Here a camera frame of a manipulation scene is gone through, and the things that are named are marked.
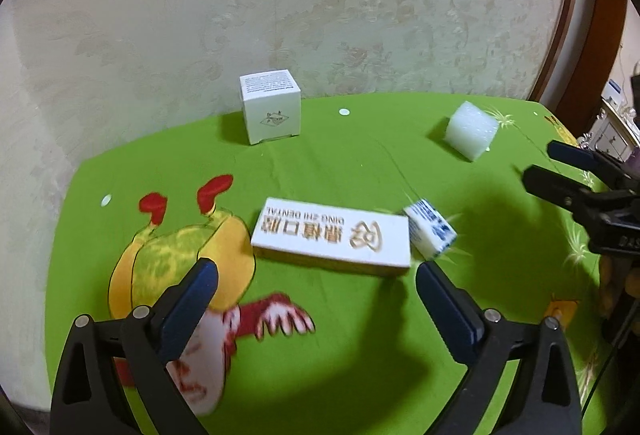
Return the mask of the person's right hand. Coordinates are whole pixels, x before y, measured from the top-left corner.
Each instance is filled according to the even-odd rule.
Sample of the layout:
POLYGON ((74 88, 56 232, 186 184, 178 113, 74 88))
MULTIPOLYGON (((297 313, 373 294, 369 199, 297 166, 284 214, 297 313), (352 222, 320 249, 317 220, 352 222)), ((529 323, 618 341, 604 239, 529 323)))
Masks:
POLYGON ((599 259, 599 314, 610 319, 623 295, 639 299, 639 262, 632 259, 614 259, 601 255, 599 259))

